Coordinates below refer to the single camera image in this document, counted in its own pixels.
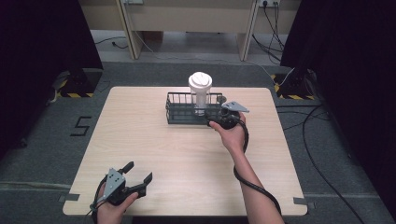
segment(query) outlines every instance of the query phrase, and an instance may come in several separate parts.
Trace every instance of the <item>cup lid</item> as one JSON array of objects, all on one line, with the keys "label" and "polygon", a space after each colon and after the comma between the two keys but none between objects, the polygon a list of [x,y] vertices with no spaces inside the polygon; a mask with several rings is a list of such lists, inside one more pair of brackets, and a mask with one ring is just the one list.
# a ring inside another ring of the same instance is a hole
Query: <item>cup lid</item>
[{"label": "cup lid", "polygon": [[203,72],[196,72],[190,76],[189,86],[193,91],[207,91],[212,87],[212,77]]}]

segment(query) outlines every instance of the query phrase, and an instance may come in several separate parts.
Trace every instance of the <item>electrical cable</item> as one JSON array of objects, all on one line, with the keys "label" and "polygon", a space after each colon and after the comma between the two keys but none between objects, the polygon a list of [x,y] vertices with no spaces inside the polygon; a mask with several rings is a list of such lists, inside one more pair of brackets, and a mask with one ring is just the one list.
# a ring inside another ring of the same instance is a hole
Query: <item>electrical cable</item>
[{"label": "electrical cable", "polygon": [[128,48],[128,45],[127,46],[125,46],[125,47],[121,47],[121,46],[119,46],[118,44],[116,44],[116,42],[111,42],[111,44],[114,46],[114,47],[117,47],[117,48],[119,48],[119,49],[126,49],[126,48]]},{"label": "electrical cable", "polygon": [[291,74],[293,71],[294,71],[294,68],[292,68],[292,69],[286,74],[285,78],[283,79],[283,81],[282,81],[280,84],[277,84],[277,83],[276,83],[276,85],[282,86],[282,85],[286,82],[286,79],[288,79],[288,77],[290,76],[290,74]]},{"label": "electrical cable", "polygon": [[279,17],[279,7],[275,7],[275,13],[276,13],[276,29],[274,28],[273,24],[271,23],[271,20],[270,20],[270,18],[268,17],[267,11],[266,11],[265,9],[266,9],[266,6],[263,7],[264,15],[265,15],[265,17],[267,18],[267,20],[268,20],[268,22],[269,22],[269,24],[270,24],[271,30],[273,31],[273,37],[275,38],[275,40],[277,41],[277,43],[279,44],[279,46],[283,49],[284,44],[283,44],[282,41],[280,40],[279,34],[277,33],[277,21],[278,21],[278,17]]},{"label": "electrical cable", "polygon": [[96,189],[95,196],[94,196],[94,198],[93,198],[93,202],[92,202],[92,204],[90,205],[90,211],[87,213],[87,215],[85,215],[85,217],[84,217],[84,222],[83,222],[83,223],[85,223],[86,217],[87,217],[90,213],[92,213],[92,220],[93,220],[93,222],[94,222],[94,223],[97,223],[97,211],[98,211],[98,208],[99,208],[100,206],[102,206],[104,203],[106,203],[106,200],[104,200],[104,202],[101,203],[101,204],[99,204],[99,206],[98,206],[98,204],[97,204],[97,203],[98,203],[97,200],[98,200],[100,188],[101,188],[102,185],[106,182],[106,180],[107,180],[107,175],[105,175],[105,177],[100,181],[99,186],[98,186],[98,188]]},{"label": "electrical cable", "polygon": [[[300,111],[279,111],[279,112],[277,112],[277,113],[278,113],[278,114],[290,114],[290,113],[294,113],[294,114],[308,115],[308,113],[304,113],[304,112],[300,112]],[[311,116],[312,116],[312,118],[314,118],[314,119],[330,120],[330,119],[321,118],[320,115],[322,115],[322,114],[327,114],[327,112],[323,112],[323,113],[320,113],[320,114],[318,114],[318,115],[311,115]]]},{"label": "electrical cable", "polygon": [[[274,35],[273,35],[272,38],[271,38],[269,48],[271,48],[271,45],[272,45],[273,41],[274,41]],[[271,63],[280,64],[280,59],[278,60],[279,63],[276,63],[276,62],[274,62],[274,61],[272,60],[271,56],[272,56],[272,55],[268,54],[268,59],[271,61]]]},{"label": "electrical cable", "polygon": [[101,40],[101,41],[99,41],[99,42],[95,42],[95,44],[100,44],[100,43],[103,43],[103,42],[105,42],[105,41],[107,41],[107,40],[111,40],[111,39],[120,39],[120,38],[126,38],[125,36],[114,36],[114,37],[110,37],[110,38],[107,38],[107,39],[103,39],[103,40]]},{"label": "electrical cable", "polygon": [[260,47],[265,53],[270,54],[273,58],[277,59],[277,60],[280,62],[280,59],[279,59],[278,57],[276,57],[275,54],[273,54],[273,53],[271,52],[271,50],[276,50],[276,51],[281,52],[280,50],[271,49],[271,48],[269,48],[269,47],[266,47],[266,46],[264,46],[264,44],[260,43],[260,42],[257,40],[257,38],[256,38],[255,35],[252,35],[252,37],[253,37],[253,39],[256,41],[256,43],[259,45],[259,47]]},{"label": "electrical cable", "polygon": [[224,60],[224,59],[202,59],[202,58],[178,58],[178,57],[159,57],[157,55],[155,55],[154,50],[152,50],[146,43],[145,41],[142,39],[142,37],[140,37],[140,35],[137,33],[137,31],[135,31],[137,38],[140,39],[140,41],[142,42],[142,44],[152,53],[153,57],[156,59],[161,59],[161,60],[172,60],[172,59],[177,59],[177,60],[198,60],[198,61],[204,61],[204,62],[225,62],[225,63],[249,63],[249,64],[253,64],[256,66],[259,66],[264,72],[265,74],[268,75],[269,78],[271,78],[272,82],[274,85],[278,85],[276,82],[274,82],[274,80],[271,77],[271,74],[268,73],[268,71],[261,65],[257,64],[257,63],[251,63],[248,61],[245,62],[233,62],[233,61],[228,61],[228,60]]},{"label": "electrical cable", "polygon": [[276,108],[284,108],[284,107],[316,107],[320,105],[276,105]]},{"label": "electrical cable", "polygon": [[326,178],[326,176],[319,170],[317,164],[314,162],[314,159],[312,158],[311,152],[308,148],[308,144],[306,143],[306,138],[305,138],[305,124],[311,117],[311,115],[318,109],[320,108],[321,105],[316,106],[305,118],[303,122],[303,140],[304,140],[304,147],[306,150],[306,153],[309,157],[309,160],[311,160],[314,168],[317,170],[318,174],[323,178],[323,180],[329,185],[329,187],[338,195],[338,197],[346,204],[346,206],[352,211],[352,213],[355,215],[355,217],[359,220],[360,223],[364,224],[363,220],[359,216],[359,214],[355,211],[355,209],[349,204],[349,202],[341,195],[340,192],[330,183],[330,181]]},{"label": "electrical cable", "polygon": [[[318,114],[318,115],[316,115],[315,116],[315,118],[317,118],[317,119],[321,119],[321,118],[318,118],[318,116],[319,115],[322,115],[322,114],[325,114],[326,112],[323,112],[323,113],[321,113],[321,114]],[[292,128],[294,128],[294,127],[297,127],[297,126],[300,126],[300,125],[302,125],[304,122],[300,122],[300,123],[298,123],[298,124],[294,124],[294,125],[291,125],[291,126],[289,126],[289,127],[287,127],[287,128],[284,128],[283,129],[283,132],[285,132],[286,130],[288,130],[288,129],[292,129]]]},{"label": "electrical cable", "polygon": [[58,90],[56,90],[55,88],[53,89],[54,93],[53,93],[53,98],[49,99],[48,103],[49,104],[53,104],[56,102],[56,100],[58,99]]},{"label": "electrical cable", "polygon": [[311,90],[309,89],[309,83],[308,83],[308,80],[307,80],[307,78],[306,78],[306,76],[304,76],[305,78],[304,78],[304,85],[305,85],[305,89],[306,89],[306,91],[308,91],[308,93],[310,94],[310,95],[314,95],[314,93],[313,92],[311,92]]},{"label": "electrical cable", "polygon": [[[241,127],[244,129],[245,132],[245,143],[243,145],[243,150],[244,153],[246,153],[247,149],[248,149],[248,128],[247,125],[245,124],[244,121],[242,121],[241,119],[235,119],[235,121],[241,125]],[[259,187],[249,181],[247,181],[246,179],[244,179],[240,174],[238,174],[238,172],[236,171],[235,166],[233,167],[233,174],[235,175],[236,179],[238,179],[240,182],[242,182],[243,184],[245,184],[246,186],[257,190],[259,193],[265,195],[266,197],[268,197],[273,203],[274,206],[276,207],[276,210],[279,212],[280,215],[282,215],[282,211],[280,209],[280,205],[279,202],[277,201],[277,199],[274,197],[274,195],[272,195],[270,192],[268,192],[266,189]]]},{"label": "electrical cable", "polygon": [[322,98],[322,96],[321,96],[321,94],[320,94],[320,92],[321,92],[321,90],[320,90],[320,88],[318,87],[319,86],[319,84],[318,84],[318,82],[317,82],[317,74],[313,71],[313,70],[311,70],[311,69],[306,69],[307,70],[307,72],[308,72],[308,74],[306,74],[305,75],[305,79],[304,79],[304,82],[305,82],[305,86],[307,85],[307,84],[309,84],[309,86],[311,87],[311,89],[313,90],[313,93],[312,93],[312,95],[316,95],[317,96],[317,98],[320,100],[320,101],[325,101],[325,99],[323,99]]}]

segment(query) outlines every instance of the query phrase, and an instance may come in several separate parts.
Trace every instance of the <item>black cable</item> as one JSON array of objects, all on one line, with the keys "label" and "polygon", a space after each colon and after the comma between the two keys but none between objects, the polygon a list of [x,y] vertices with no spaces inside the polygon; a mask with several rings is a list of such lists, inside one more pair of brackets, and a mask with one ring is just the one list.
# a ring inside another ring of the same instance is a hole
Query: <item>black cable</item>
[{"label": "black cable", "polygon": [[[236,122],[239,123],[239,125],[241,125],[241,127],[244,129],[244,132],[245,132],[245,143],[244,143],[244,146],[243,146],[243,150],[244,150],[244,153],[245,153],[247,151],[247,149],[248,149],[248,128],[247,128],[247,125],[245,124],[245,122],[242,121],[241,119],[236,119]],[[240,174],[238,174],[238,172],[236,171],[235,166],[233,167],[233,174],[235,175],[236,179],[238,179],[240,182],[242,182],[246,186],[257,190],[261,194],[263,194],[266,197],[268,197],[274,203],[274,205],[276,207],[276,210],[279,212],[279,214],[282,215],[282,211],[280,209],[279,202],[274,197],[274,195],[272,195],[270,192],[268,192],[264,188],[259,187],[259,186],[255,185],[253,183],[250,183],[249,181],[244,179]]]},{"label": "black cable", "polygon": [[273,31],[273,37],[274,37],[275,40],[278,42],[279,46],[284,47],[284,45],[283,45],[282,41],[280,40],[279,35],[278,35],[278,33],[277,33],[277,30],[276,30],[277,28],[274,29],[274,26],[273,26],[273,24],[271,23],[270,18],[268,17],[267,11],[265,10],[266,7],[264,7],[263,9],[264,9],[264,15],[265,15],[265,17],[267,18],[268,23],[270,24],[271,30]]},{"label": "black cable", "polygon": [[[300,111],[279,111],[279,112],[277,112],[277,113],[278,113],[278,114],[291,114],[291,113],[293,113],[293,114],[308,115],[308,113],[300,112]],[[313,117],[314,119],[330,120],[330,119],[324,119],[324,118],[321,118],[321,117],[320,117],[320,115],[326,114],[326,113],[327,113],[327,112],[323,112],[323,113],[320,113],[320,114],[318,114],[318,115],[312,115],[312,117]]]},{"label": "black cable", "polygon": [[99,204],[99,206],[98,206],[97,200],[98,200],[100,188],[101,188],[102,185],[106,182],[106,180],[107,180],[107,175],[105,175],[105,177],[100,181],[99,186],[98,186],[98,188],[96,189],[95,197],[93,198],[93,202],[92,202],[92,204],[90,205],[90,209],[91,209],[91,210],[87,213],[87,215],[85,215],[85,217],[84,217],[84,223],[85,223],[85,220],[86,220],[87,216],[88,216],[90,213],[92,213],[92,220],[93,220],[93,222],[94,222],[94,223],[97,223],[97,211],[98,211],[98,208],[99,208],[100,206],[102,206],[102,205],[106,202],[106,201],[104,201],[103,203]]},{"label": "black cable", "polygon": [[279,37],[279,32],[277,30],[277,24],[279,22],[279,3],[278,2],[274,2],[275,4],[275,30],[276,30],[276,36],[277,36],[277,40],[279,43],[280,48],[283,50],[283,48],[285,47],[285,45],[282,43],[282,40],[280,40]]},{"label": "black cable", "polygon": [[268,55],[271,55],[273,58],[277,59],[277,60],[280,62],[280,59],[279,59],[278,57],[276,57],[274,53],[271,52],[271,50],[276,50],[276,51],[281,52],[280,50],[271,49],[271,48],[269,48],[269,47],[266,47],[266,46],[264,46],[264,44],[260,43],[260,42],[256,39],[256,36],[255,36],[255,35],[252,35],[252,37],[253,37],[253,39],[256,41],[256,43],[259,45],[259,47],[260,47],[264,52],[266,52]]},{"label": "black cable", "polygon": [[[273,34],[273,36],[271,37],[271,41],[270,41],[269,48],[271,48],[271,45],[272,45],[272,42],[273,42],[273,41],[274,41],[274,34]],[[280,64],[280,59],[276,58],[276,59],[279,61],[279,63],[276,63],[276,62],[274,62],[274,61],[271,59],[270,54],[268,54],[268,59],[271,61],[271,63]]]},{"label": "black cable", "polygon": [[103,39],[103,40],[101,40],[99,42],[95,42],[95,44],[100,44],[100,43],[103,43],[103,42],[105,42],[107,40],[110,40],[110,39],[120,39],[120,38],[126,38],[126,37],[125,36],[114,36],[114,37],[110,37],[110,38],[107,38],[107,39]]},{"label": "black cable", "polygon": [[265,46],[264,44],[260,43],[260,41],[258,41],[258,40],[256,39],[256,36],[255,36],[255,35],[252,35],[252,37],[254,38],[254,40],[256,41],[256,43],[257,43],[261,48],[265,48],[265,50],[272,50],[272,51],[276,51],[276,52],[280,52],[280,53],[282,52],[282,50],[279,50],[279,49],[271,49],[271,48]]},{"label": "black cable", "polygon": [[352,211],[352,213],[355,215],[355,217],[362,223],[364,224],[363,220],[361,219],[361,217],[359,216],[359,214],[355,211],[355,209],[353,209],[353,207],[349,204],[349,202],[341,195],[340,192],[338,192],[338,190],[329,182],[329,180],[326,178],[326,176],[324,176],[324,174],[319,170],[318,166],[316,165],[316,163],[314,162],[314,159],[312,158],[311,152],[309,151],[308,148],[308,144],[306,143],[306,138],[305,138],[305,124],[306,122],[309,120],[309,118],[311,117],[311,115],[318,109],[320,108],[321,105],[318,105],[317,107],[315,107],[305,118],[304,123],[303,123],[303,140],[304,140],[304,146],[305,146],[305,150],[306,153],[309,157],[309,160],[311,160],[312,164],[314,165],[315,169],[317,170],[317,172],[319,173],[319,175],[323,178],[323,180],[329,185],[330,188],[332,188],[332,190],[338,195],[338,197],[340,197],[340,199],[346,204],[346,206],[349,207],[349,209]]},{"label": "black cable", "polygon": [[88,217],[88,215],[89,215],[91,212],[92,212],[92,210],[90,210],[90,211],[87,213],[87,215],[85,215],[83,224],[85,224],[85,223],[87,222],[87,217]]},{"label": "black cable", "polygon": [[276,105],[276,108],[282,108],[282,107],[316,107],[320,105]]},{"label": "black cable", "polygon": [[292,128],[294,128],[294,127],[300,126],[300,125],[302,125],[303,123],[304,123],[304,122],[300,122],[300,123],[298,123],[298,124],[291,125],[290,127],[284,128],[283,131],[285,132],[285,131],[288,130],[288,129],[292,129]]},{"label": "black cable", "polygon": [[117,47],[117,48],[119,48],[119,49],[126,49],[126,48],[128,48],[128,45],[125,46],[125,47],[120,47],[118,44],[116,44],[116,42],[111,42],[111,44],[112,44],[114,47]]}]

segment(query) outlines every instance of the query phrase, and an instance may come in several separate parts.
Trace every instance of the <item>black curtain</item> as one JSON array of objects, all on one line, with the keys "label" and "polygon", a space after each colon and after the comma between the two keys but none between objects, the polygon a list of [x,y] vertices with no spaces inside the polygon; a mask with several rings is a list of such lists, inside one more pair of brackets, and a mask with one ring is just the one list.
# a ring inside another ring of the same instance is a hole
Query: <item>black curtain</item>
[{"label": "black curtain", "polygon": [[0,1],[0,158],[35,123],[63,71],[103,68],[78,0]]},{"label": "black curtain", "polygon": [[302,0],[281,65],[316,71],[347,144],[396,218],[396,1]]}]

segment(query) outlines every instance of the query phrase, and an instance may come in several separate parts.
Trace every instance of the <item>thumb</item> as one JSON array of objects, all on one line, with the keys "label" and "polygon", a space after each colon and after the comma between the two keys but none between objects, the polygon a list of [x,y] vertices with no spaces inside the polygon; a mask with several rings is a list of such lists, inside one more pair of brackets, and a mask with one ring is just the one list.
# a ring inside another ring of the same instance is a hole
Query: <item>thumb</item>
[{"label": "thumb", "polygon": [[210,127],[212,127],[216,132],[218,132],[218,133],[222,133],[223,132],[223,128],[218,124],[218,123],[216,123],[215,121],[210,121],[209,122],[209,125],[210,125]]},{"label": "thumb", "polygon": [[129,195],[125,199],[125,201],[122,204],[120,204],[122,211],[125,211],[129,206],[131,206],[131,204],[137,199],[138,196],[139,194],[137,192]]}]

